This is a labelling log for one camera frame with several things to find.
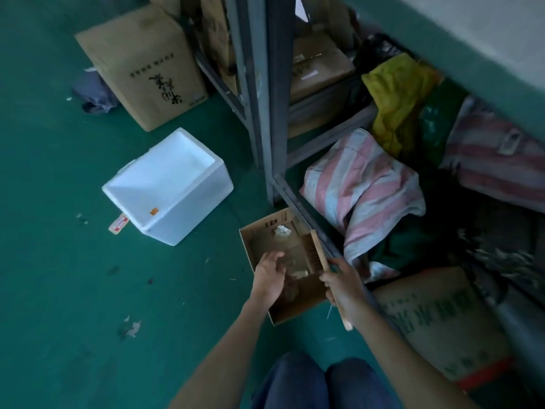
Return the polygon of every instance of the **open cardboard box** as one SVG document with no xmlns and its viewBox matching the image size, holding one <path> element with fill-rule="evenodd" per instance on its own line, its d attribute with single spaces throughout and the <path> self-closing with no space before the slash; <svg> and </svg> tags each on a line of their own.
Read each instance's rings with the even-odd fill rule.
<svg viewBox="0 0 545 409">
<path fill-rule="evenodd" d="M 288 228 L 291 233 L 285 235 L 284 232 L 281 232 L 282 228 L 278 228 L 281 225 Z M 279 299 L 269 309 L 269 317 L 273 325 L 286 322 L 326 299 L 326 288 L 324 283 L 319 280 L 320 273 L 311 273 L 306 254 L 308 249 L 303 246 L 301 241 L 301 236 L 310 232 L 311 230 L 299 221 L 289 208 L 266 216 L 240 229 L 240 237 L 252 271 L 255 271 L 255 267 L 264 253 L 270 253 L 271 251 L 284 251 L 285 253 L 279 259 L 279 262 L 286 266 L 284 290 Z M 320 258 L 322 270 L 329 269 L 316 233 L 313 235 L 313 241 Z M 292 275 L 301 274 L 304 270 L 309 271 L 308 276 L 298 279 L 291 277 Z M 290 301 L 290 297 L 293 297 L 295 290 L 297 290 L 297 295 Z"/>
</svg>

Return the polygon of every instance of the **striped bag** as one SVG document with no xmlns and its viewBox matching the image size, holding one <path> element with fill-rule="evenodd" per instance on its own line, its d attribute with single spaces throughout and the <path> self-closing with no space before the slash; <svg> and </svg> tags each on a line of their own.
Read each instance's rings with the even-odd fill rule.
<svg viewBox="0 0 545 409">
<path fill-rule="evenodd" d="M 440 168 L 460 185 L 545 213 L 545 149 L 483 102 L 466 99 L 448 137 Z"/>
<path fill-rule="evenodd" d="M 344 258 L 382 241 L 407 214 L 424 215 L 418 174 L 388 155 L 364 129 L 337 141 L 305 173 L 305 199 L 344 235 Z"/>
</svg>

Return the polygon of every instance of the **wooden brush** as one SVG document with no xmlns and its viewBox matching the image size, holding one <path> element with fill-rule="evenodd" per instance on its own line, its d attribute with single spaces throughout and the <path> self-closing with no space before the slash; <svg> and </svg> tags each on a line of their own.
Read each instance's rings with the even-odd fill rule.
<svg viewBox="0 0 545 409">
<path fill-rule="evenodd" d="M 324 271 L 330 272 L 329 264 L 325 258 L 325 254 L 322 250 L 322 243 L 320 242 L 318 235 L 315 230 L 311 229 L 310 233 L 301 235 L 301 243 L 305 251 L 306 261 L 309 265 L 310 274 L 322 274 Z M 333 298 L 335 299 L 335 293 L 330 287 Z M 344 317 L 344 310 L 341 308 L 341 305 L 337 303 L 337 308 L 339 314 L 341 315 L 341 320 L 344 325 L 344 328 L 347 331 L 352 330 L 354 327 L 352 324 Z"/>
</svg>

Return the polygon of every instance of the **white styrofoam box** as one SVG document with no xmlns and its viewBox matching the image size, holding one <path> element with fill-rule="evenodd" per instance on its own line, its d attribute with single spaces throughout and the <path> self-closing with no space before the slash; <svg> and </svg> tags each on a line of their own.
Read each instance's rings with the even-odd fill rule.
<svg viewBox="0 0 545 409">
<path fill-rule="evenodd" d="M 233 183 L 221 158 L 179 128 L 102 190 L 142 233 L 176 245 L 231 193 Z"/>
</svg>

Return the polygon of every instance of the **jeans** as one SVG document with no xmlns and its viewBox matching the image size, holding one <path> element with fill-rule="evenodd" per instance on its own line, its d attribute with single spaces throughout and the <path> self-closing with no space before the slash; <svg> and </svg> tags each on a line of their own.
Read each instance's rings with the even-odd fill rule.
<svg viewBox="0 0 545 409">
<path fill-rule="evenodd" d="M 324 373 L 304 353 L 281 357 L 252 397 L 252 409 L 401 408 L 364 360 L 351 358 Z"/>
</svg>

